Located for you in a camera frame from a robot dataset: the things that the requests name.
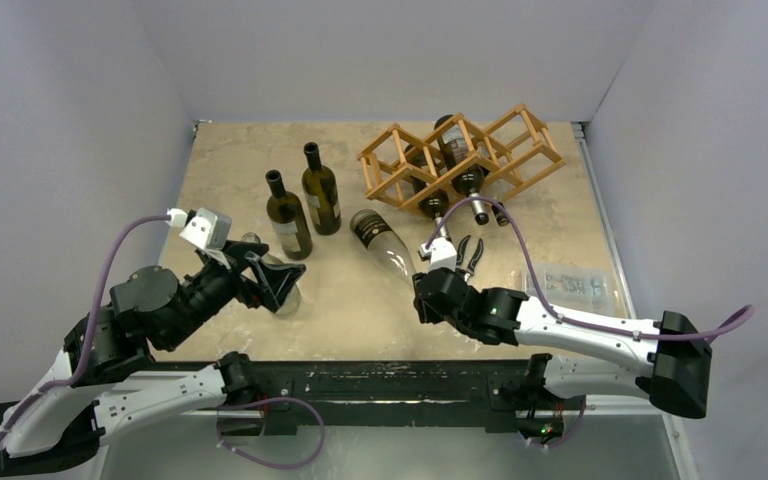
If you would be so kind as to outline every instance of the black bottle cap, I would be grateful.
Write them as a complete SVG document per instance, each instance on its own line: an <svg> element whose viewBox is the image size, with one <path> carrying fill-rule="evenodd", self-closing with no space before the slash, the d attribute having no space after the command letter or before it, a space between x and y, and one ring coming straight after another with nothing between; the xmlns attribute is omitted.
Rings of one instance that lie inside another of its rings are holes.
<svg viewBox="0 0 768 480"><path fill-rule="evenodd" d="M436 130L440 125L443 125L443 122L450 118L452 118L452 115L443 115L442 117L438 118L437 121L434 122L434 129Z"/></svg>
<svg viewBox="0 0 768 480"><path fill-rule="evenodd" d="M269 190L272 190L273 197L281 198L287 194L287 190L284 189L284 181L281 180L281 172L278 170L266 172L266 183L269 184Z"/></svg>
<svg viewBox="0 0 768 480"><path fill-rule="evenodd" d="M493 209L493 215L496 216L496 225L499 225L500 227L505 227L509 225L511 222L508 221L508 217L505 216L504 213L502 213L501 210L496 205L493 205L491 207Z"/></svg>
<svg viewBox="0 0 768 480"><path fill-rule="evenodd" d="M315 142L307 142L304 146L307 166L311 170L322 170L322 160L319 158L319 145Z"/></svg>

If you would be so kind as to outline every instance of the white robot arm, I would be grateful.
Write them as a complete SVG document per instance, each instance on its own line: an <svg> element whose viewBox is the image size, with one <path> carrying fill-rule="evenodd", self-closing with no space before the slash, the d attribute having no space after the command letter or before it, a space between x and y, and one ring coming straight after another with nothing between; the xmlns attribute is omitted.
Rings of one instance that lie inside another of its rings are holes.
<svg viewBox="0 0 768 480"><path fill-rule="evenodd" d="M627 395L647 398L656 407L689 418L705 416L711 347L705 340L659 342L643 337L696 333L683 315L665 312L660 321L612 318L573 309L547 310L536 297L505 288L478 292L455 272L455 249L435 238L420 256L430 260L426 274L414 277L414 306L420 322L446 321L459 332L497 345L539 345L583 355L553 356L544 388L559 398ZM631 336L564 321L621 328Z"/></svg>
<svg viewBox="0 0 768 480"><path fill-rule="evenodd" d="M181 283L166 268L144 267L110 289L110 304L77 323L31 392L0 404L0 476L70 468L155 421L222 405L228 395L241 397L236 403L253 399L248 359L236 353L180 380L152 382L128 395L108 393L155 363L149 343L174 350L235 298L249 308L276 311L305 271L304 265L264 264L267 245L228 241L230 219L210 210L172 209L153 219L182 228L180 236L196 247L202 269ZM254 280L242 275L247 269Z"/></svg>

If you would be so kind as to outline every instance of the marble table surface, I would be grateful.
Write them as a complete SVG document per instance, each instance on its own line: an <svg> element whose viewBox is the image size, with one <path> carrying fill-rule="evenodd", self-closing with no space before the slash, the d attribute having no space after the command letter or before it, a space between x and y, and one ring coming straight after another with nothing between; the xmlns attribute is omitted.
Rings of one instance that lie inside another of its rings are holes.
<svg viewBox="0 0 768 480"><path fill-rule="evenodd" d="M422 217L364 197L365 184L356 155L390 123L202 123L193 146L178 207L208 207L232 219L232 239L253 231L271 251L286 259L266 216L269 188L264 174L281 171L287 189L301 194L306 168L302 146L319 144L322 161L337 176L343 226L336 234L313 233L313 253L303 261L299 281L302 305L288 317L265 309L249 310L233 301L202 326L175 352L158 352L159 360L213 360L238 350L256 360L442 360L527 358L551 351L541 347L486 346L444 324L421 325L412 292L383 276L349 229L349 219L362 208L385 218L412 252L425 241L433 224ZM432 124L400 122L418 136ZM535 262L603 269L616 282L599 211L572 128L552 123L552 138L566 165L511 199L506 205L525 233ZM531 174L548 160L529 161ZM486 252L471 283L476 288L522 289L524 261L510 227L495 222L480 227L468 207L453 217L455 241L482 237ZM426 268L414 253L417 270ZM167 238L161 264L179 278L198 271L193 249L177 232ZM625 315L621 291L613 293L617 314Z"/></svg>

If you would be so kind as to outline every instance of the white wall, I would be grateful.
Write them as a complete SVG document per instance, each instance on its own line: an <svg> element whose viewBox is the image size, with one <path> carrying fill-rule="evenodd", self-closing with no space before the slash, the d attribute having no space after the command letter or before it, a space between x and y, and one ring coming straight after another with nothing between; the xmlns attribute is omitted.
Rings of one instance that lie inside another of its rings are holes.
<svg viewBox="0 0 768 480"><path fill-rule="evenodd" d="M687 428L702 478L768 478L768 2L658 2L588 143L640 314L756 304Z"/></svg>
<svg viewBox="0 0 768 480"><path fill-rule="evenodd" d="M654 0L135 0L195 118L590 120Z"/></svg>
<svg viewBox="0 0 768 480"><path fill-rule="evenodd" d="M83 317L102 257L177 196L191 127L129 0L0 1L0 402ZM122 279L162 226L126 242Z"/></svg>

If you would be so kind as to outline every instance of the green wine bottle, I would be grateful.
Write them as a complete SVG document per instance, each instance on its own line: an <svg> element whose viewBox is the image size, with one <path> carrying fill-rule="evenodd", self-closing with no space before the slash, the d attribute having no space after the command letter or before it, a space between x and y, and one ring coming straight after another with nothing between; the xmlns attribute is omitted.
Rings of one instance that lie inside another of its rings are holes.
<svg viewBox="0 0 768 480"><path fill-rule="evenodd" d="M304 146L307 170L302 174L302 189L307 198L313 228L320 235L331 235L340 229L340 201L337 199L337 179L330 168L322 165L319 145Z"/></svg>
<svg viewBox="0 0 768 480"><path fill-rule="evenodd" d="M422 168L422 164L425 163L425 157L420 151L417 151L416 154L408 154L411 148L412 147L410 145L405 147L405 154L407 154L408 163ZM414 194L421 192L426 186L428 186L428 184L426 184L425 182L423 182L418 178L414 178L414 177L408 177L408 178L410 180L411 186L413 187ZM426 217L434 220L435 225L440 225L440 223L442 223L443 215L445 215L448 210L449 210L449 194L447 194L446 191L443 189L437 190L436 192L423 198L422 201L419 202L419 211L422 212L422 214L425 215ZM449 241L452 240L452 237L449 236L449 228L446 225L443 225L440 228L440 233L438 234L438 236L448 239Z"/></svg>
<svg viewBox="0 0 768 480"><path fill-rule="evenodd" d="M313 250L313 240L304 218L299 197L284 189L281 172L266 172L266 183L272 196L266 201L266 214L272 222L272 229L281 242L281 249L293 260L307 258Z"/></svg>

